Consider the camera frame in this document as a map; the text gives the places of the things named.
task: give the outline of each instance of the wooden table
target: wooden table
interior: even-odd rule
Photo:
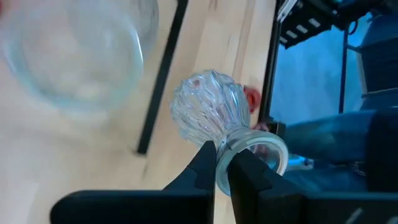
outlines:
[[[5,8],[12,7],[12,2]],[[161,189],[197,152],[171,119],[172,90],[194,71],[216,69],[262,89],[275,0],[189,0],[146,157],[132,153],[177,3],[159,0],[159,37],[126,105],[106,122],[73,122],[30,96],[0,63],[0,223],[48,223],[52,205],[81,189]],[[258,112],[252,116],[257,121]],[[233,223],[217,190],[215,223]]]

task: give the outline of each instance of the light wood surface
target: light wood surface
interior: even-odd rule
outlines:
[[[212,68],[262,88],[275,1],[190,0],[149,153],[133,154],[176,3],[159,0],[159,7],[159,38],[146,72],[128,103],[106,122],[71,121],[26,93],[2,60],[0,223],[48,223],[51,206],[76,190],[166,186],[197,152],[180,138],[169,113],[172,90],[192,72]],[[234,223],[230,198],[219,190],[215,223]]]

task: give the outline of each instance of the glass vase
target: glass vase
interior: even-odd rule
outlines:
[[[278,174],[285,172],[289,159],[286,144],[275,134],[249,128],[243,87],[228,75],[205,70],[182,80],[174,90],[170,110],[181,137],[198,147],[206,141],[215,143],[216,184],[226,195],[228,165],[242,150],[249,149]]]

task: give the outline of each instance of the metal bracket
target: metal bracket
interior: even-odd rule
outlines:
[[[296,5],[298,0],[285,0],[284,4],[282,7],[280,7],[278,11],[278,17],[277,20],[282,23],[285,18],[289,15],[293,7]]]

